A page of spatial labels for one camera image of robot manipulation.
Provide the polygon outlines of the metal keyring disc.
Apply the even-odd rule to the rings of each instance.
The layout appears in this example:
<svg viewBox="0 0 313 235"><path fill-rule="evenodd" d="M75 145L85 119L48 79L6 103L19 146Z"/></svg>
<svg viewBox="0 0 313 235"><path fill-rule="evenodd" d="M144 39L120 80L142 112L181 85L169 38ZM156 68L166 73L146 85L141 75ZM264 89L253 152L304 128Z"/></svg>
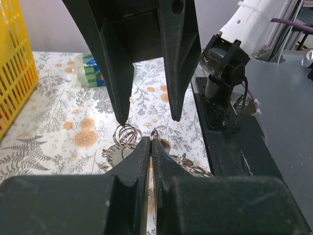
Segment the metal keyring disc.
<svg viewBox="0 0 313 235"><path fill-rule="evenodd" d="M137 127L125 124L125 126L117 126L112 137L114 145L103 149L102 157L106 158L111 167L115 167L135 150L139 143L138 139L142 138L143 134ZM156 129L152 131L150 139L160 139ZM182 156L169 154L168 158L194 176L213 177L211 172L194 164L186 157L186 154Z"/></svg>

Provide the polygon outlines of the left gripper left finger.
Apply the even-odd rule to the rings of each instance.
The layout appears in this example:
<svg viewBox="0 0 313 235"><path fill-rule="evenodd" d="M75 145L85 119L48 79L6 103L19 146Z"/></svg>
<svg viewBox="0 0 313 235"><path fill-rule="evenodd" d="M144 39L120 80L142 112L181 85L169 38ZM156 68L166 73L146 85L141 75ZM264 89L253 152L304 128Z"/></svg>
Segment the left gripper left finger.
<svg viewBox="0 0 313 235"><path fill-rule="evenodd" d="M3 235L144 235L149 137L103 175L15 176L0 187Z"/></svg>

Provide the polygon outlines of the yellow tag with key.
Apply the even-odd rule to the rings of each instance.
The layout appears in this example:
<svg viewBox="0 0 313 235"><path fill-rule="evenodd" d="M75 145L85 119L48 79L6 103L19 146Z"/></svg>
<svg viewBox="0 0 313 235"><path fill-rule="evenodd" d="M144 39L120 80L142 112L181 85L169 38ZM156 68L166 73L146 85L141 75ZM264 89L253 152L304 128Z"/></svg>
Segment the yellow tag with key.
<svg viewBox="0 0 313 235"><path fill-rule="evenodd" d="M170 150L171 150L169 142L166 139L162 139L162 138L160 138L158 140L160 141L161 145L163 146L165 152L169 155Z"/></svg>

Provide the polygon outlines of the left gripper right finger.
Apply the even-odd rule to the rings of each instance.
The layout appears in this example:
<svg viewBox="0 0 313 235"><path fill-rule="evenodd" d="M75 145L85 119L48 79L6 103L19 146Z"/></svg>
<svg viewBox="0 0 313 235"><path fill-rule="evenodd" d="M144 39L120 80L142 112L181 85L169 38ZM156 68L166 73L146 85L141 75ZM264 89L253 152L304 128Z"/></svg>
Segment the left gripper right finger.
<svg viewBox="0 0 313 235"><path fill-rule="evenodd" d="M273 177L196 177L152 140L159 235L303 235L306 223Z"/></svg>

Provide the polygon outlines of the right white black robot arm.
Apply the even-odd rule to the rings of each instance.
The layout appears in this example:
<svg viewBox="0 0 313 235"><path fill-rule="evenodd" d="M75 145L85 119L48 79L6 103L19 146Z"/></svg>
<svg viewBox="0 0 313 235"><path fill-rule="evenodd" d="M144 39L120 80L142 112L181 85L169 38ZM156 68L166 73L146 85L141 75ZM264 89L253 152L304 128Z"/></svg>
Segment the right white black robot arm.
<svg viewBox="0 0 313 235"><path fill-rule="evenodd" d="M66 0L102 73L115 118L129 117L134 63L162 57L172 119L180 121L184 96L198 64L231 91L284 0L242 0L231 19L201 48L192 0Z"/></svg>

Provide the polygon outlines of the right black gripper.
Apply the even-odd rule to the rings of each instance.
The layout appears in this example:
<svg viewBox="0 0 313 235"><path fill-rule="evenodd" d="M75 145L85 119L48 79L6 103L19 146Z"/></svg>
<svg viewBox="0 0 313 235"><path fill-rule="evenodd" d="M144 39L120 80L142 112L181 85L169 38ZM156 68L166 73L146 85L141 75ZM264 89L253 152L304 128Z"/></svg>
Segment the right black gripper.
<svg viewBox="0 0 313 235"><path fill-rule="evenodd" d="M193 0L65 0L102 73L115 118L129 116L134 66L163 57L174 121L201 57Z"/></svg>

